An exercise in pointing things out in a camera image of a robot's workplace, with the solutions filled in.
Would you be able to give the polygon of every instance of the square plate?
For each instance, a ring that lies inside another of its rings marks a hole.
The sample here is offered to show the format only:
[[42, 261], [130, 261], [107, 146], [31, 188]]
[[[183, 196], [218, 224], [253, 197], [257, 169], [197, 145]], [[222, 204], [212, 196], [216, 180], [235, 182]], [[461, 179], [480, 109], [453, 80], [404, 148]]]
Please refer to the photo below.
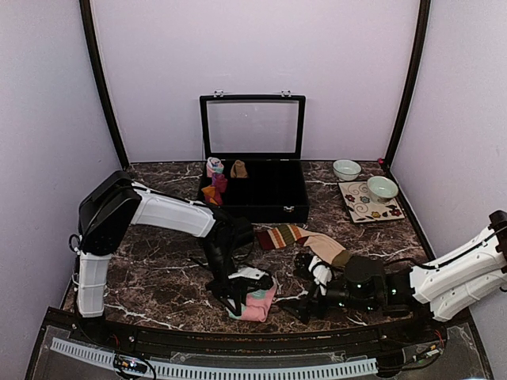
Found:
[[338, 182], [338, 187], [354, 223], [388, 222], [405, 218], [396, 198], [385, 204], [373, 203], [366, 181]]

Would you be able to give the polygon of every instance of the bowl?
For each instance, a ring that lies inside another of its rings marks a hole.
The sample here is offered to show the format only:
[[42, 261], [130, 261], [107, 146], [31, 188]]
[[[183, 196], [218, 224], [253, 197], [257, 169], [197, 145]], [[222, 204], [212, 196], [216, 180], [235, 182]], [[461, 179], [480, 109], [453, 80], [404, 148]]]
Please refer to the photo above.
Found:
[[333, 172], [342, 181], [354, 181], [361, 173], [361, 167], [354, 161], [338, 160], [333, 162]]
[[372, 177], [366, 185], [370, 199], [375, 203], [387, 203], [398, 195], [398, 186], [386, 177]]

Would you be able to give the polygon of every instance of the sock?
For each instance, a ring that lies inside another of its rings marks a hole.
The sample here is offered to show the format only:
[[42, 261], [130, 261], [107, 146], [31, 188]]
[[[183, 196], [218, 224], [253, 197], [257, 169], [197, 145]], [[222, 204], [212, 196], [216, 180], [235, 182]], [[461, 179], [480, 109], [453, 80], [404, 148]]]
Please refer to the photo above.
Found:
[[268, 291], [254, 291], [246, 295], [246, 305], [242, 305], [240, 317], [236, 317], [229, 310], [229, 317], [241, 321], [265, 322], [268, 318], [269, 308], [273, 303], [276, 293], [276, 281], [273, 279], [273, 287]]
[[227, 189], [227, 178], [223, 174], [213, 173], [212, 186], [215, 186], [219, 192], [225, 192]]
[[218, 206], [223, 205], [222, 197], [215, 186], [207, 186], [202, 188], [201, 191], [204, 193], [204, 199], [206, 202], [216, 204]]
[[289, 224], [257, 232], [257, 239], [264, 250], [280, 249], [297, 242], [310, 247], [323, 261], [334, 267], [343, 267], [349, 261], [349, 252], [333, 238]]
[[236, 160], [231, 168], [231, 178], [248, 178], [245, 162]]
[[210, 157], [206, 162], [206, 174], [211, 178], [213, 173], [223, 173], [223, 163], [218, 158]]

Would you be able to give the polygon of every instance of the marble table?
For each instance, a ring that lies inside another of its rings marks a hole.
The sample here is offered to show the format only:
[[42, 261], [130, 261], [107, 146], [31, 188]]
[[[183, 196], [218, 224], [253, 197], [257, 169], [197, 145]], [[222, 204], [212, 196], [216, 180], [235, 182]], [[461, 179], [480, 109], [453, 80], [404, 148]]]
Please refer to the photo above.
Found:
[[[134, 180], [161, 192], [195, 199], [203, 164], [142, 163], [132, 165], [128, 172]], [[361, 166], [359, 181], [383, 174], [376, 162], [361, 162]], [[421, 263], [428, 260], [407, 218], [379, 224], [350, 222], [337, 189], [332, 162], [304, 161], [303, 171], [311, 205], [310, 217], [303, 228], [331, 236], [352, 255], [381, 260], [412, 257]], [[268, 227], [255, 225], [256, 229]], [[109, 264], [106, 317], [133, 325], [206, 333], [322, 332], [396, 320], [380, 312], [332, 309], [325, 320], [312, 320], [304, 325], [281, 310], [276, 301], [299, 297], [307, 288], [307, 281], [292, 274], [294, 257], [302, 251], [310, 252], [310, 249], [293, 245], [262, 251], [256, 243], [248, 261], [269, 270], [280, 288], [265, 323], [236, 321], [205, 290], [205, 284], [212, 279], [211, 273], [189, 260], [194, 257], [205, 261], [197, 239], [152, 226], [131, 226]], [[404, 265], [392, 265], [389, 270]], [[73, 293], [70, 289], [67, 294], [65, 310], [72, 310]]]

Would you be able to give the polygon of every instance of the flower pattern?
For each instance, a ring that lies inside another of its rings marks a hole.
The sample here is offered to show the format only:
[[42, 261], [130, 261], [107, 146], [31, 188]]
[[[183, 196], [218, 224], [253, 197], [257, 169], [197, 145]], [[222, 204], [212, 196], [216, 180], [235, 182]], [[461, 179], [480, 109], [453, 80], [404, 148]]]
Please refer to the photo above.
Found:
[[395, 208], [394, 210], [390, 210], [389, 212], [393, 216], [400, 216], [402, 214], [402, 212], [399, 209], [397, 209], [397, 208]]

